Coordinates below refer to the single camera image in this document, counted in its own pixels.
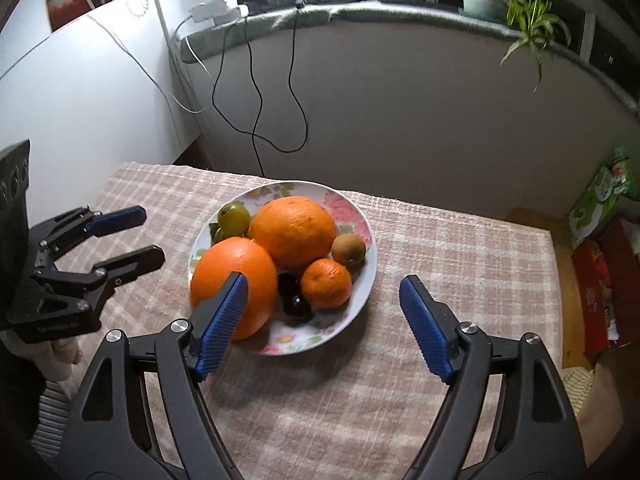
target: tablecloth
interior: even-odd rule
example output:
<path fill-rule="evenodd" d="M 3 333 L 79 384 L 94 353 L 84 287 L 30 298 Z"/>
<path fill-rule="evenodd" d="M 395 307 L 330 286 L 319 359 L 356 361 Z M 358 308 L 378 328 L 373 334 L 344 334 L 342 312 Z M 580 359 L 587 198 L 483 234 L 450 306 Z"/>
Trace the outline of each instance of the tablecloth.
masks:
<path fill-rule="evenodd" d="M 140 204 L 144 226 L 92 239 L 62 260 L 65 270 L 149 244 L 166 263 L 119 288 L 102 329 L 82 336 L 84 361 L 64 384 L 73 394 L 106 332 L 157 332 L 188 317 L 189 251 L 216 209 L 263 178 L 129 163 L 93 209 Z M 446 388 L 428 372 L 398 305 L 398 285 L 418 274 L 437 301 L 490 335 L 540 334 L 556 365 L 562 347 L 558 271 L 550 234 L 506 222 L 345 192 L 378 244 L 378 273 L 361 314 L 321 347 L 259 356 L 231 345 L 202 383 L 213 420 L 240 471 L 251 479 L 399 479 L 429 432 Z M 492 378 L 467 463 L 488 441 L 499 382 Z M 156 381 L 148 387 L 154 425 L 169 462 L 179 464 Z"/>

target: green cloth on window sill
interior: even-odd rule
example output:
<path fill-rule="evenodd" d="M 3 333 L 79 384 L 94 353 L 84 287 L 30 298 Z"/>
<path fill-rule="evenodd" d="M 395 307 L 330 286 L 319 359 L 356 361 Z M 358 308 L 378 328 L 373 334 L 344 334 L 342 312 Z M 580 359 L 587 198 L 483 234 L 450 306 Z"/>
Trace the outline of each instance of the green cloth on window sill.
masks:
<path fill-rule="evenodd" d="M 209 59 L 222 52 L 223 38 L 226 33 L 226 50 L 293 28 L 297 9 L 294 7 L 274 10 L 264 14 L 249 16 L 242 22 L 227 23 L 207 28 L 187 36 L 189 44 L 200 60 Z M 386 4 L 375 0 L 337 5 L 308 5 L 300 9 L 297 28 L 322 27 L 333 20 L 355 23 L 415 23 L 434 27 L 454 28 L 465 32 L 482 34 L 503 39 L 508 43 L 521 38 L 522 34 L 500 23 L 486 22 L 455 14 L 447 10 L 409 5 Z M 186 44 L 186 38 L 180 41 L 180 58 L 187 64 L 196 63 L 196 59 Z M 562 56 L 574 65 L 586 70 L 597 79 L 614 97 L 636 118 L 640 108 L 624 89 L 600 70 L 584 62 L 576 53 L 559 43 L 550 43 L 548 50 Z"/>

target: large orange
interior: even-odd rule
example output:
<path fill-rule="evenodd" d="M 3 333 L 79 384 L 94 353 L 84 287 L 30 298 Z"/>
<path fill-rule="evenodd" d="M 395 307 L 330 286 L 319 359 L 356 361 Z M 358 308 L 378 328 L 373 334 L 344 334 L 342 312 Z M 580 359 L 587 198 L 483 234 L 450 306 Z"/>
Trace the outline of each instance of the large orange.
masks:
<path fill-rule="evenodd" d="M 300 292 L 316 308 L 341 306 L 349 299 L 353 283 L 349 271 L 329 258 L 314 261 L 300 279 Z"/>
<path fill-rule="evenodd" d="M 249 286 L 248 300 L 231 339 L 252 336 L 273 313 L 278 293 L 276 266 L 266 250 L 246 238 L 228 238 L 210 248 L 191 278 L 191 306 L 215 296 L 229 274 L 242 272 Z"/>
<path fill-rule="evenodd" d="M 286 269 L 305 267 L 325 256 L 335 239 L 334 219 L 306 196 L 278 198 L 262 206 L 251 220 L 249 238 L 267 249 Z"/>

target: plate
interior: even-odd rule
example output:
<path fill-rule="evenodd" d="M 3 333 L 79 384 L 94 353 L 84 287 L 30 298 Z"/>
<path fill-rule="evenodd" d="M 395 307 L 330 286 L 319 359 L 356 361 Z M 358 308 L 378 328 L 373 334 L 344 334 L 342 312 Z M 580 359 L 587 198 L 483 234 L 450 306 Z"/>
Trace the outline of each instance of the plate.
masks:
<path fill-rule="evenodd" d="M 229 202 L 242 202 L 249 213 L 254 215 L 267 202 L 292 195 L 306 196 L 324 206 L 334 218 L 338 234 L 355 233 L 362 238 L 367 246 L 367 256 L 363 266 L 352 274 L 351 297 L 340 308 L 315 311 L 311 321 L 297 324 L 284 314 L 282 300 L 278 297 L 274 315 L 265 326 L 250 338 L 236 342 L 242 348 L 263 355 L 288 355 L 311 350 L 342 332 L 362 310 L 373 287 L 378 268 L 378 248 L 369 221 L 358 206 L 335 189 L 313 182 L 273 182 L 250 189 Z M 203 225 L 191 247 L 188 265 L 190 283 L 198 261 L 210 248 L 209 224 L 216 222 L 217 218 L 218 211 Z"/>

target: wooden floor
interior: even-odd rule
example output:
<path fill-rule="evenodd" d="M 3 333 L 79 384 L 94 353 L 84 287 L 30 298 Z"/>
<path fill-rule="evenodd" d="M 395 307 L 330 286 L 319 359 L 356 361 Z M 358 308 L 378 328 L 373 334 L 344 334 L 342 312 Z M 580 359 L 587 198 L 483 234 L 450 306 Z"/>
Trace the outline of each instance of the wooden floor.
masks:
<path fill-rule="evenodd" d="M 536 211 L 514 209 L 507 216 L 508 222 L 537 227 L 551 232 L 558 261 L 560 289 L 562 293 L 562 368 L 581 366 L 591 369 L 584 357 L 584 326 L 580 290 L 575 277 L 573 252 L 569 238 L 569 225 L 565 219 L 553 218 Z"/>

